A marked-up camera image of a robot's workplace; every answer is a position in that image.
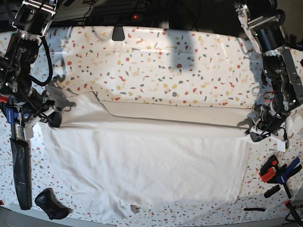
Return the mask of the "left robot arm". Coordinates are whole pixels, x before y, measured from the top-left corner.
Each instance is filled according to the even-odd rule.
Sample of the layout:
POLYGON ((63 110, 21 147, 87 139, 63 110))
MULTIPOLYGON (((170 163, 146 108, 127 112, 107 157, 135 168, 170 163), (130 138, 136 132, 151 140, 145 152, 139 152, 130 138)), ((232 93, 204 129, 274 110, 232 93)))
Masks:
POLYGON ((255 104, 253 125, 246 131, 253 142, 266 138, 276 140, 277 150, 289 147, 283 126, 291 111, 303 104, 303 83, 297 74, 283 31, 285 12, 275 0, 237 0, 238 20, 253 49, 262 57, 262 82, 271 81, 273 97, 269 103, 255 104))

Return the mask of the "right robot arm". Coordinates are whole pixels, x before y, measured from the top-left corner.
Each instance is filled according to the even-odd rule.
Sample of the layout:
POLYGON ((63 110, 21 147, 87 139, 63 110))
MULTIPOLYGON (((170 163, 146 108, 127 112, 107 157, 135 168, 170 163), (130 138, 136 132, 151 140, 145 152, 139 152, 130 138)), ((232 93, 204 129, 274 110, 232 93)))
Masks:
POLYGON ((33 137, 33 126, 37 122, 49 123, 57 115, 55 102, 32 86, 45 87, 53 77, 53 66, 45 35, 61 4, 59 0, 24 0, 17 13, 12 14, 10 2, 2 0, 15 32, 11 35, 6 53, 0 59, 0 94, 12 99, 10 108, 15 109, 18 118, 7 115, 7 121, 23 140, 33 137), (43 45, 49 74, 45 81, 31 76, 31 65, 36 61, 39 46, 43 45))

